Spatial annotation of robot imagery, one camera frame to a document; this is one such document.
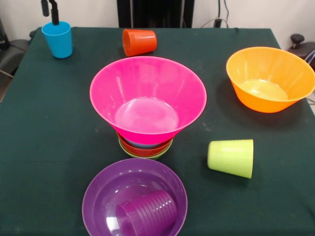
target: green cloth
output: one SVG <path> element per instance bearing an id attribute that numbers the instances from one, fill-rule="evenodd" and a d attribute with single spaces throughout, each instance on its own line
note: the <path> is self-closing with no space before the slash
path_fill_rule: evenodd
<path id="1" fill-rule="evenodd" d="M 239 49 L 278 47 L 269 29 L 155 29 L 149 55 L 178 61 L 204 82 L 201 117 L 160 162 L 183 181 L 181 236 L 315 234 L 315 118 L 306 100 L 263 114 L 237 99 L 225 70 Z M 128 158 L 93 109 L 89 87 L 121 59 L 122 29 L 73 28 L 74 53 L 51 56 L 38 30 L 0 105 L 0 235 L 85 236 L 81 205 L 93 177 Z M 252 179 L 209 170 L 212 140 L 254 139 Z"/>

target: green bowl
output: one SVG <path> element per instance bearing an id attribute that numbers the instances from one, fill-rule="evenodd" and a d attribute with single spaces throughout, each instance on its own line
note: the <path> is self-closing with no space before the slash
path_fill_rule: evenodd
<path id="1" fill-rule="evenodd" d="M 172 146 L 173 140 L 171 141 L 171 143 L 169 144 L 169 146 L 160 154 L 155 155 L 155 156 L 151 156 L 151 157 L 141 157 L 141 156 L 135 156 L 131 153 L 129 153 L 126 149 L 124 149 L 122 143 L 120 142 L 120 139 L 118 139 L 119 145 L 122 148 L 122 150 L 124 150 L 125 153 L 127 153 L 129 156 L 134 157 L 134 158 L 143 158 L 143 159 L 152 159 L 152 160 L 157 160 L 159 159 L 163 154 L 165 154 L 167 152 L 167 150 L 169 150 L 169 148 Z"/>

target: wall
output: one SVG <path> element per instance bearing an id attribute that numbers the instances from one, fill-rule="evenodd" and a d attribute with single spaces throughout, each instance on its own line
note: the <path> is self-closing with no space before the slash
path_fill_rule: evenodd
<path id="1" fill-rule="evenodd" d="M 230 27 L 271 28 L 284 49 L 290 46 L 289 37 L 296 32 L 303 34 L 308 41 L 315 41 L 315 0 L 226 2 L 230 10 Z M 116 0 L 57 0 L 57 3 L 60 19 L 73 26 L 118 27 Z M 201 27 L 217 13 L 217 0 L 195 0 L 192 26 Z M 221 16 L 226 16 L 223 0 Z M 50 21 L 41 13 L 40 0 L 0 0 L 0 17 L 10 40 L 28 38 L 30 31 Z"/>
<path id="2" fill-rule="evenodd" d="M 56 0 L 59 20 L 72 26 L 118 27 L 116 0 Z M 9 40 L 29 39 L 30 31 L 51 21 L 40 0 L 0 0 L 0 17 Z"/>
<path id="3" fill-rule="evenodd" d="M 304 35 L 306 41 L 315 41 L 315 0 L 226 0 L 226 3 L 231 28 L 271 28 L 283 49 L 291 46 L 293 33 Z M 195 0 L 192 26 L 201 27 L 217 14 L 218 0 Z M 226 17 L 223 0 L 221 17 Z"/>

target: stacked bowls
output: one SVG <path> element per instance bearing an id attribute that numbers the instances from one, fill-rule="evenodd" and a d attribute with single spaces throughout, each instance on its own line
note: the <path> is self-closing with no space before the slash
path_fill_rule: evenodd
<path id="1" fill-rule="evenodd" d="M 129 155 L 156 159 L 206 106 L 206 89 L 184 65 L 158 57 L 115 61 L 93 78 L 96 112 L 119 134 Z"/>

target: purple cup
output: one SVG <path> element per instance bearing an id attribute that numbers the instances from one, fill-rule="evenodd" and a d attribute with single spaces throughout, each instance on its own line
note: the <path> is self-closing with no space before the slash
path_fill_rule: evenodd
<path id="1" fill-rule="evenodd" d="M 164 190 L 117 205 L 116 216 L 123 235 L 156 236 L 173 225 L 177 207 Z"/>

